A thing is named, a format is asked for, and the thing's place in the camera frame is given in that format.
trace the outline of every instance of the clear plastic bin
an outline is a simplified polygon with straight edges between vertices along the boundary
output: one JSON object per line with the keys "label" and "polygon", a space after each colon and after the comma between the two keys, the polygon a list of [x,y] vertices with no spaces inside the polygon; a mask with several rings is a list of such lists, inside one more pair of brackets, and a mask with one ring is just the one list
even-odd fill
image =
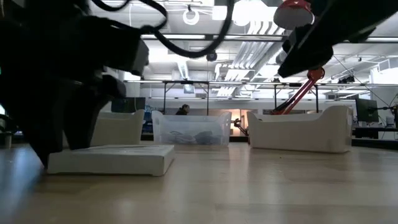
{"label": "clear plastic bin", "polygon": [[152,112],[156,144],[196,144],[227,146],[231,112],[220,116],[163,115]]}

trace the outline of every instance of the ceiling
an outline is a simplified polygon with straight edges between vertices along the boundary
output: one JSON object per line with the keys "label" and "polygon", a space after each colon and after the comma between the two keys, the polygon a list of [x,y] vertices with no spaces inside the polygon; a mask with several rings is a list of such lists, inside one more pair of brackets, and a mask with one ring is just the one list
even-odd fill
{"label": "ceiling", "polygon": [[[164,34],[217,34],[219,32],[220,27],[222,26],[223,21],[215,21],[212,19],[212,10],[213,7],[210,5],[206,5],[207,1],[203,1],[204,4],[197,4],[196,2],[192,2],[191,9],[193,11],[197,11],[199,15],[199,20],[195,25],[188,25],[183,20],[184,12],[187,10],[187,2],[169,2],[164,3],[163,5],[169,12],[169,20],[165,28],[162,29]],[[277,6],[280,4],[280,0],[263,0],[267,5]],[[119,22],[123,22],[125,24],[129,24],[133,27],[141,27],[143,25],[155,25],[162,20],[162,16],[155,10],[148,8],[147,6],[134,2],[129,7],[123,9],[119,12],[104,12],[96,6],[92,5],[91,9],[93,14],[100,17],[108,17],[110,19],[117,20]],[[194,12],[187,13],[187,19],[193,19]],[[392,16],[381,25],[377,27],[377,29],[373,32],[372,36],[383,36],[383,37],[396,37],[398,36],[398,14]],[[247,24],[245,26],[238,26],[233,24],[229,30],[230,34],[247,34],[250,32],[251,25]],[[275,24],[270,26],[270,29],[275,28]],[[280,30],[278,27],[275,28],[274,33],[267,34],[282,34],[283,30]],[[187,50],[200,50],[204,48],[209,42],[206,41],[173,41],[174,44],[179,47],[185,48]],[[156,40],[148,40],[146,44],[150,48],[150,63],[144,71],[144,77],[146,80],[148,79],[172,79],[173,71],[179,70],[179,67],[186,66],[187,70],[190,73],[194,73],[195,71],[211,71],[215,72],[215,68],[218,63],[230,65],[234,62],[234,60],[239,57],[239,53],[243,52],[244,42],[224,42],[222,43],[218,49],[216,50],[218,54],[218,59],[216,62],[207,62],[205,58],[198,58],[196,60],[185,59],[179,61],[177,63],[175,60],[164,60],[164,58],[160,58],[159,60],[151,60],[153,57],[151,55],[155,55],[157,53],[151,52],[165,52],[167,49]],[[243,52],[242,54],[254,55],[256,49],[260,47],[260,43],[256,43],[258,45],[252,44],[252,48],[248,48],[250,51]],[[265,43],[262,47],[264,47],[264,51],[259,51],[259,60],[256,66],[254,66],[253,72],[249,72],[247,74],[248,79],[254,80],[255,82],[264,82],[269,80],[270,77],[262,78],[259,72],[260,69],[267,63],[269,63],[269,57],[272,54],[275,54],[277,50],[280,49],[280,43],[269,43],[266,46]],[[334,46],[333,48],[335,57],[333,57],[326,65],[326,75],[321,82],[337,82],[339,77],[344,75],[349,75],[347,73],[347,69],[351,72],[354,71],[355,76],[360,79],[362,82],[368,81],[369,78],[369,69],[375,65],[377,62],[381,62],[386,60],[388,57],[393,57],[398,55],[398,44],[339,44]],[[221,78],[225,78],[226,72],[221,75]],[[299,73],[296,74],[292,78],[288,78],[283,80],[283,82],[304,82],[306,80],[307,73]]]}

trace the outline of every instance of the white tray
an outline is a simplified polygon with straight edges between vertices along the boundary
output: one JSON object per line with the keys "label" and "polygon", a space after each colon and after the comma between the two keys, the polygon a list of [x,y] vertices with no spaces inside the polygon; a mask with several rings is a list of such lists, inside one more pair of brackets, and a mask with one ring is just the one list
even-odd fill
{"label": "white tray", "polygon": [[174,146],[108,145],[50,154],[49,174],[147,174],[162,176]]}

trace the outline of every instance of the wooden table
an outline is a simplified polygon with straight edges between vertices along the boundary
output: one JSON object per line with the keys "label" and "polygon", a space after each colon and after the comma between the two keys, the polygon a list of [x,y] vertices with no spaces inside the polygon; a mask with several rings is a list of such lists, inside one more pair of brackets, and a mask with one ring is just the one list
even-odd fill
{"label": "wooden table", "polygon": [[398,154],[177,146],[164,177],[45,176],[0,151],[0,223],[395,223]]}

